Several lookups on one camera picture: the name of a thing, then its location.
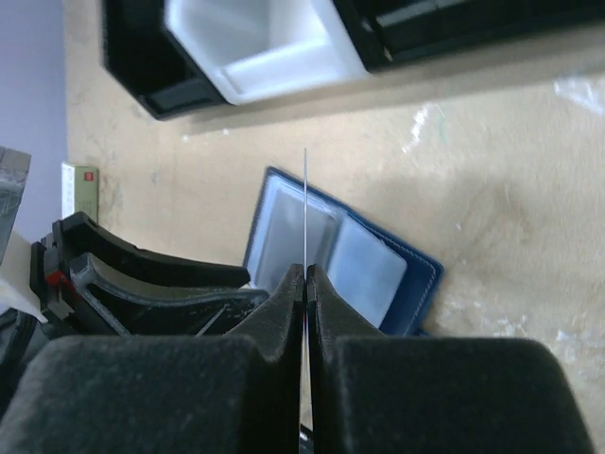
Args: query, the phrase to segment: white container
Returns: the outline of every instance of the white container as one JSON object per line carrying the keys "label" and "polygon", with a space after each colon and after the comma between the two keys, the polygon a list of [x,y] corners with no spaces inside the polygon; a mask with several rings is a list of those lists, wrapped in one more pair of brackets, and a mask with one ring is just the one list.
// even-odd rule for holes
{"label": "white container", "polygon": [[167,0],[164,21],[235,105],[369,76],[332,0]]}

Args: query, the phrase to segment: beige table surface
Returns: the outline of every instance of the beige table surface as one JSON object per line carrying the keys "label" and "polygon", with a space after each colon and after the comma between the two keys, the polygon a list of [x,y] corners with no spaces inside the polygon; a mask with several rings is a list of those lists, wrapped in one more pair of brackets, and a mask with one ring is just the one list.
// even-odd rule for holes
{"label": "beige table surface", "polygon": [[102,225],[240,264],[265,168],[301,176],[307,147],[312,184],[446,267],[425,327],[546,344],[605,451],[605,27],[157,122],[101,67],[96,2],[65,13],[69,156],[100,169]]}

